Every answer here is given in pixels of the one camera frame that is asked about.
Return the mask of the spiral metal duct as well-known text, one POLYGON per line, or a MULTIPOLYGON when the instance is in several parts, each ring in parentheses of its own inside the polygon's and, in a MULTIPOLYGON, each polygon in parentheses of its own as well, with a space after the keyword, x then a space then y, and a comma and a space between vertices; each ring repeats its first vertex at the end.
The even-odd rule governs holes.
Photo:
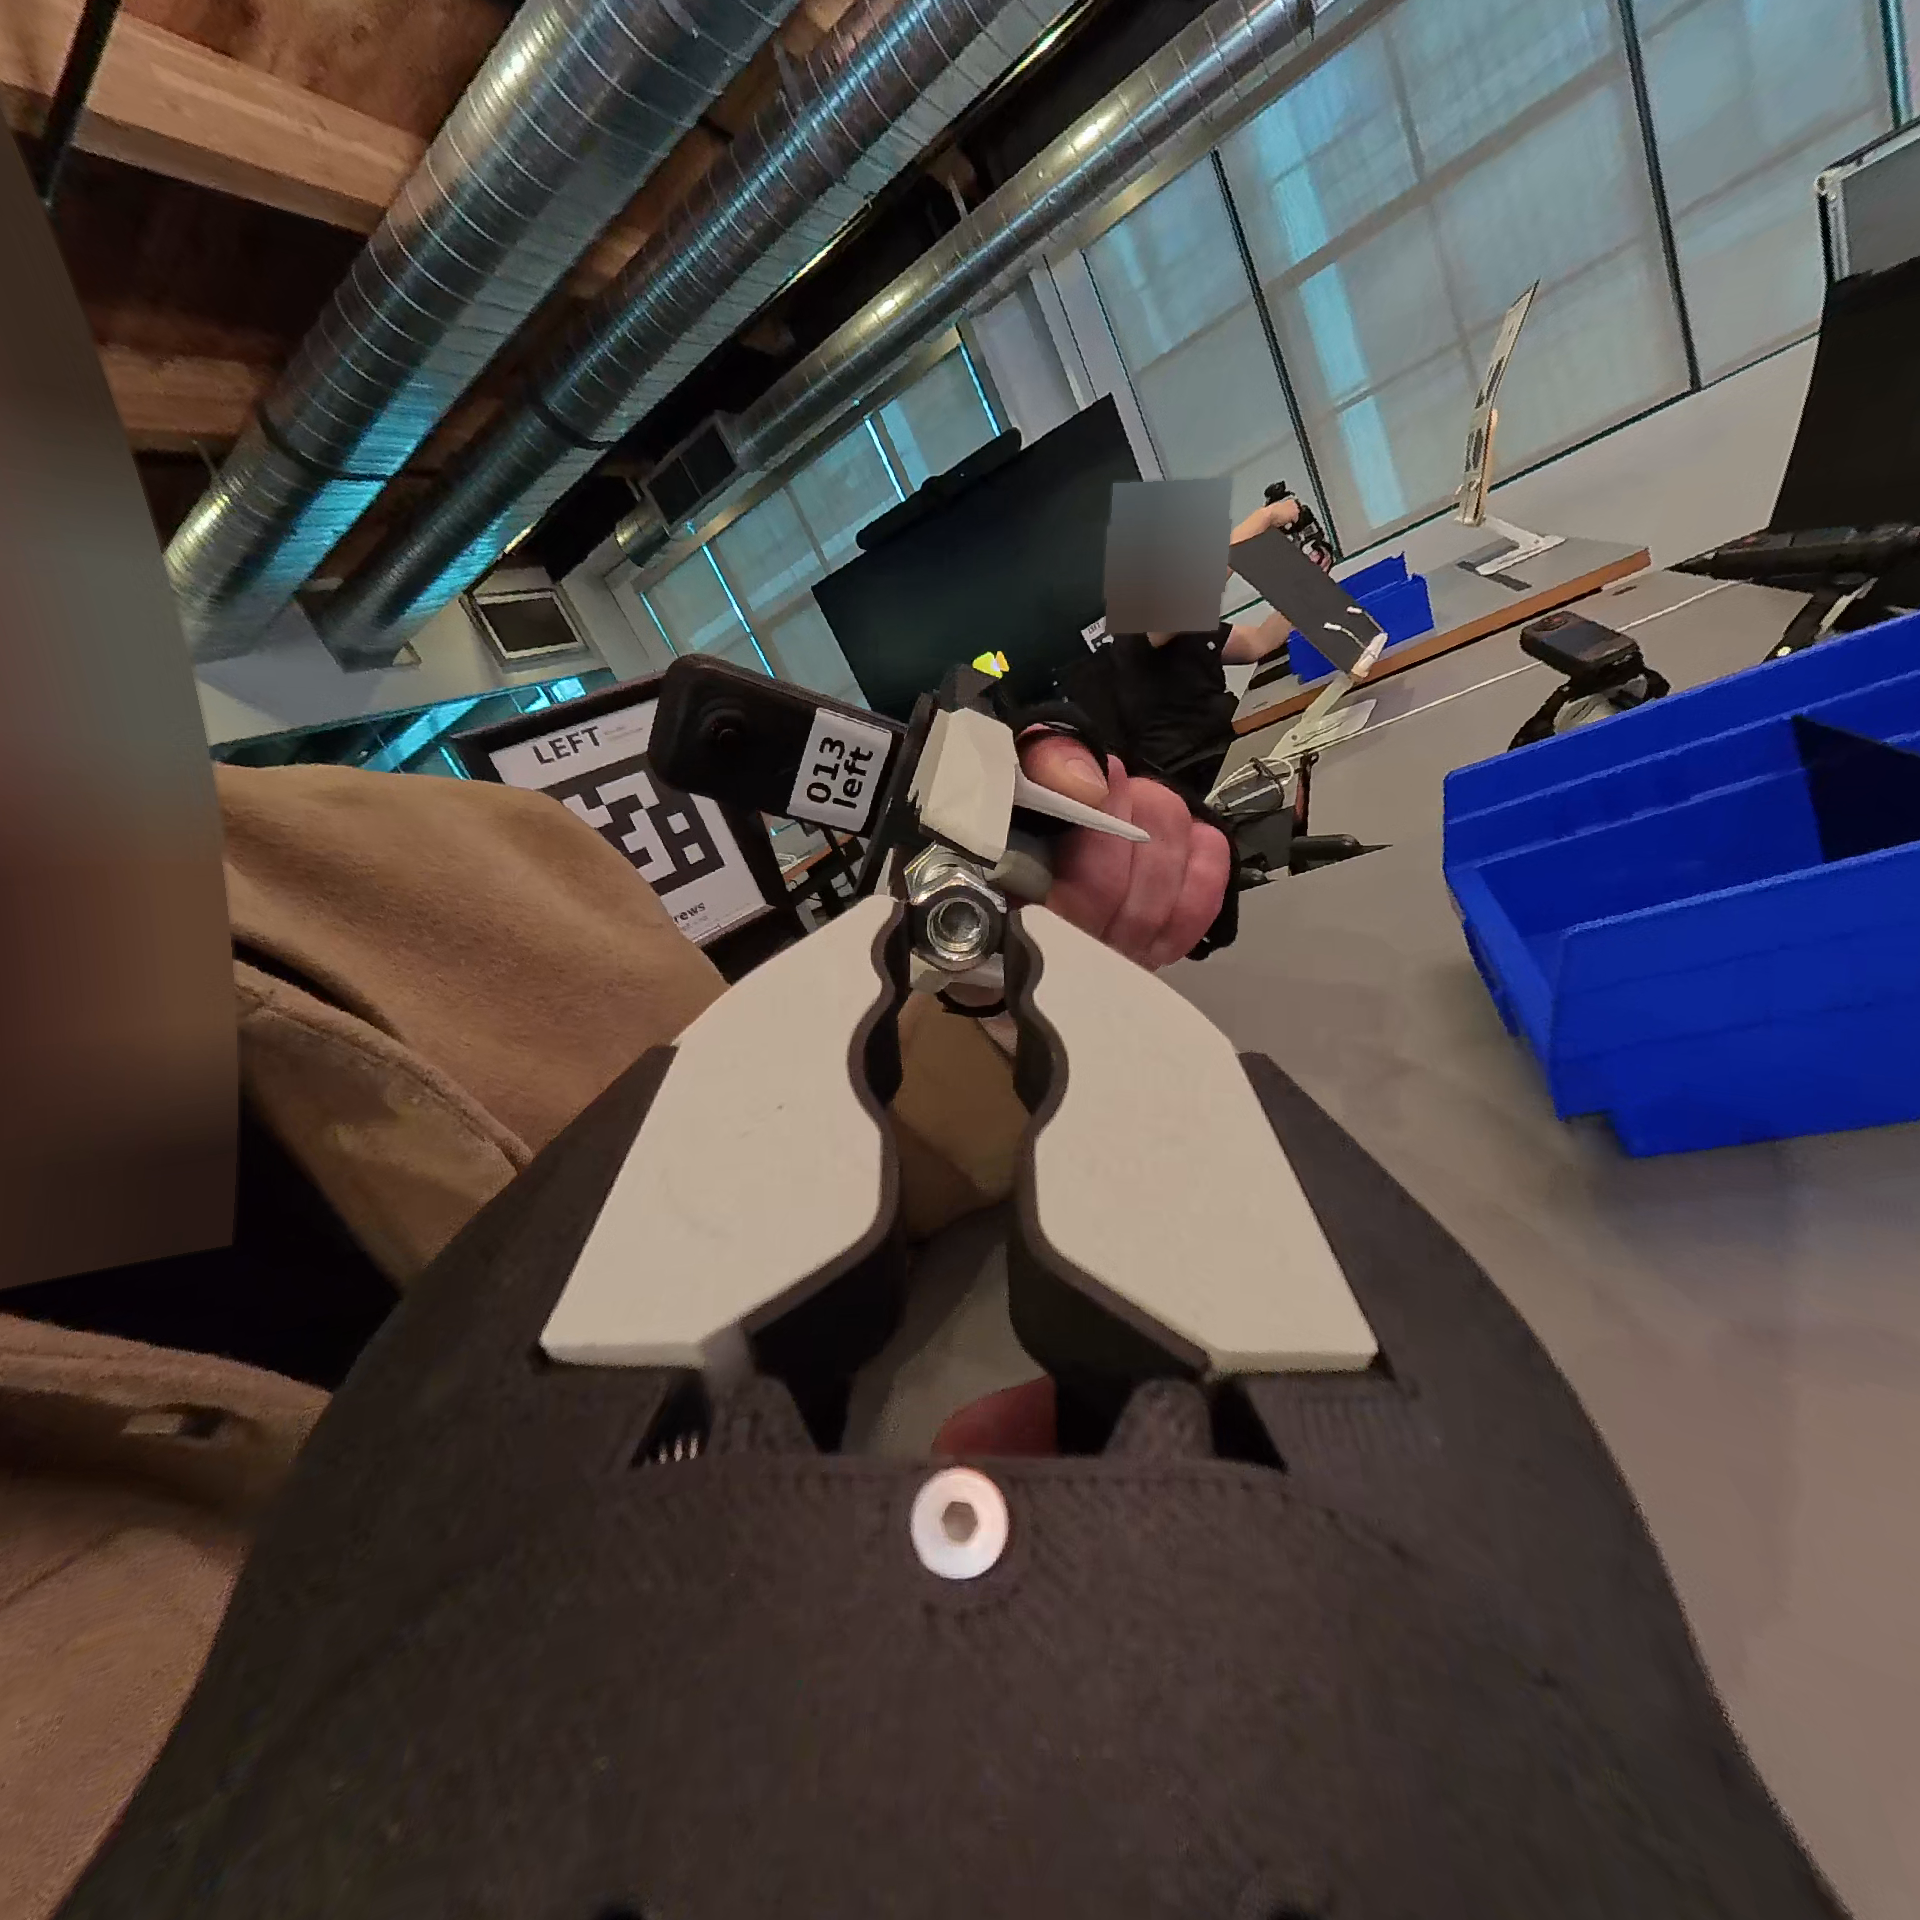
POLYGON ((419 512, 327 597, 347 667, 388 666, 638 421, 796 278, 1065 4, 855 4, 528 366, 419 512))
POLYGON ((195 666, 259 646, 791 10, 518 4, 167 543, 195 666))

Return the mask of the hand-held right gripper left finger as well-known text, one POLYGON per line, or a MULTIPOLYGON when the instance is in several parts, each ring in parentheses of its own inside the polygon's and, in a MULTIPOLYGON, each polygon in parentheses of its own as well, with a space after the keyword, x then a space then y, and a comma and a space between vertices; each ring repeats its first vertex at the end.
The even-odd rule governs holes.
POLYGON ((540 1334, 585 1367, 780 1381, 841 1448, 905 1307, 905 909, 871 896, 697 1015, 540 1334))

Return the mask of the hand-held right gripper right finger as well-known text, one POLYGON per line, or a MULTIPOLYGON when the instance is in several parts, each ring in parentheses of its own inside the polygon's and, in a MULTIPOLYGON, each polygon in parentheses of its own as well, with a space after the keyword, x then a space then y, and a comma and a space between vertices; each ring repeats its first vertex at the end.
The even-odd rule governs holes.
POLYGON ((1366 1375, 1381 1341, 1262 1099, 1270 1070, 1161 976, 1051 909, 1005 947, 1025 1131, 1011 1319, 1065 1452, 1142 1384, 1366 1375))

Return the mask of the large black screen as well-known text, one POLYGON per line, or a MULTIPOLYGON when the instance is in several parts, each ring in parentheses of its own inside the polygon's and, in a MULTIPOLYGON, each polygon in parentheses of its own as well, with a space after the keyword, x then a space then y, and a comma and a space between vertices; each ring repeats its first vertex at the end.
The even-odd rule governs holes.
POLYGON ((1001 432, 878 516, 811 591, 862 701, 902 723, 981 655, 1012 692, 1051 692, 1104 616, 1113 490, 1139 476, 1101 398, 1035 440, 1001 432))

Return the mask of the grey flat bar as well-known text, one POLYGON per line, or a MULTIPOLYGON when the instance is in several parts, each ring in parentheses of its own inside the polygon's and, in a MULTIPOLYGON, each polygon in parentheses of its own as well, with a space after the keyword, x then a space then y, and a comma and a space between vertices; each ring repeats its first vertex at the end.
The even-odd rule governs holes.
POLYGON ((1230 543, 1231 571, 1270 606, 1270 616, 1254 627, 1230 627, 1224 666, 1253 666, 1297 634, 1331 660, 1347 682, 1364 682, 1383 650, 1384 630, 1348 590, 1324 571, 1285 528, 1267 528, 1230 543))

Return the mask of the person's left hand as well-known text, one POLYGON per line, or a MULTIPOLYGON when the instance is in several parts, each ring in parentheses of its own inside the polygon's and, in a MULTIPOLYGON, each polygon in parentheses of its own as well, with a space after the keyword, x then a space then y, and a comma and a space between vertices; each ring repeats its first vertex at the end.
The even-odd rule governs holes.
POLYGON ((1051 852, 1047 909, 1086 935, 1159 974, 1181 962, 1214 925, 1231 883, 1224 835, 1197 822, 1187 800, 1127 772, 1117 757, 1096 758, 1084 741, 1053 726, 1019 735, 1025 780, 1115 821, 1142 842, 1073 827, 1051 852))

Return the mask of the person's right hand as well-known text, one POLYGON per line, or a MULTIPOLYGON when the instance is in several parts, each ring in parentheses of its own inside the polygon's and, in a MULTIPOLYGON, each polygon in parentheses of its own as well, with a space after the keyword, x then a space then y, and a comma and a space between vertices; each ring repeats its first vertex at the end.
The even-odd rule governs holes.
POLYGON ((993 1389, 958 1407, 935 1431, 929 1456, 1055 1456, 1061 1452, 1059 1388, 1038 1375, 993 1389))

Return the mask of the person's tan sweater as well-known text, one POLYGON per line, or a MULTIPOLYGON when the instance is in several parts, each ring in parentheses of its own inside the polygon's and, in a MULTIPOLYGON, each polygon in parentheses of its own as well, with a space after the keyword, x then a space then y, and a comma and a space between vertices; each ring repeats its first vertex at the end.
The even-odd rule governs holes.
POLYGON ((725 988, 550 798, 339 766, 214 784, 232 1246, 5 1293, 5 1915, 56 1912, 112 1831, 399 1293, 725 988))

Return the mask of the white air vent grille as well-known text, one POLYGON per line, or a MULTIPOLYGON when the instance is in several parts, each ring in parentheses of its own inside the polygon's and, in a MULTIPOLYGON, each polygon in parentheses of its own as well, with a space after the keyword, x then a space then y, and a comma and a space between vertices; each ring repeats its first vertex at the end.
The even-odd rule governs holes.
POLYGON ((737 443, 737 418, 713 414, 671 446, 640 482, 661 520, 694 520, 725 494, 740 474, 737 443))
POLYGON ((480 583, 461 595, 471 624, 502 666, 575 655, 587 637, 550 583, 480 583))

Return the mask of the round metal duct pipe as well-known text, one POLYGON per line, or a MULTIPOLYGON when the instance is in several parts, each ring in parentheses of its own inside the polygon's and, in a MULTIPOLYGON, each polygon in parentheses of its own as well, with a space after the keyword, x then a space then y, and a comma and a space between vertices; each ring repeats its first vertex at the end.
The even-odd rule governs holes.
POLYGON ((1191 133, 1220 131, 1335 11, 1336 4, 1310 3, 1208 4, 752 407, 719 416, 713 434, 727 450, 727 476, 694 482, 687 504, 636 507, 614 528, 620 555, 643 565, 689 538, 736 480, 774 467, 871 395, 927 336, 1012 284, 1069 221, 1139 181, 1191 133))

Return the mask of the blue plastic bin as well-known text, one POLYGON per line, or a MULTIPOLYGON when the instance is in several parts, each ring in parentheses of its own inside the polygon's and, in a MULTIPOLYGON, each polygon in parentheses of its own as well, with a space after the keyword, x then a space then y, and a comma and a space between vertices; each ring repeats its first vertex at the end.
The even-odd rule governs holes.
MULTIPOLYGON (((1427 575, 1407 570, 1400 552, 1358 566, 1336 580, 1351 602, 1379 624, 1388 652, 1436 630, 1427 575)), ((1286 637, 1286 670, 1293 678, 1315 684, 1331 676, 1335 666, 1307 635, 1293 630, 1286 637)))
POLYGON ((1443 863, 1560 1119, 1632 1157, 1917 1115, 1917 616, 1445 780, 1443 863))

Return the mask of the steel hex nut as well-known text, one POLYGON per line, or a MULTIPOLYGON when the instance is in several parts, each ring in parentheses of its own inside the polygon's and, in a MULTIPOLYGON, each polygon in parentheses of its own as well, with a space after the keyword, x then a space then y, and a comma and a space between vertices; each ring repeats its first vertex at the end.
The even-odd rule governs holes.
POLYGON ((941 869, 907 883, 905 904, 913 955, 933 968, 960 976, 1001 949, 1005 901, 971 870, 941 869))

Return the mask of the black tilted stand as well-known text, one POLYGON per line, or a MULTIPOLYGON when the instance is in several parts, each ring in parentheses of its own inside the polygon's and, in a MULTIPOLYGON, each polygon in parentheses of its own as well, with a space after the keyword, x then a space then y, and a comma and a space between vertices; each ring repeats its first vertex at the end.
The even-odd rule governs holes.
POLYGON ((1767 528, 1917 520, 1917 126, 1815 181, 1828 270, 1815 364, 1767 528))

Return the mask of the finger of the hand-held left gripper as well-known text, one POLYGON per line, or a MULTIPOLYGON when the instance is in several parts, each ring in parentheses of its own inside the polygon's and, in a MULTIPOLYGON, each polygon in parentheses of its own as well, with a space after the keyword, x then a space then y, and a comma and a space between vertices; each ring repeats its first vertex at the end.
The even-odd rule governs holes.
POLYGON ((996 867, 1019 772, 1017 739, 993 714, 936 709, 912 776, 920 832, 979 867, 996 867))

